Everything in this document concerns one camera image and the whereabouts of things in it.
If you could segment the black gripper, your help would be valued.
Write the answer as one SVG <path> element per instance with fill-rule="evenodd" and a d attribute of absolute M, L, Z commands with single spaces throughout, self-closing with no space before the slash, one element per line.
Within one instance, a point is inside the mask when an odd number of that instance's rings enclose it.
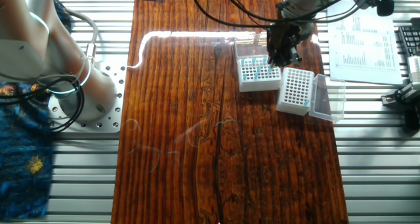
<path fill-rule="evenodd" d="M 313 30 L 313 23 L 270 24 L 267 29 L 268 64 L 270 67 L 278 66 L 277 49 L 283 48 L 286 49 L 282 50 L 283 62 L 281 66 L 300 63 L 302 56 L 296 46 L 306 40 Z"/>

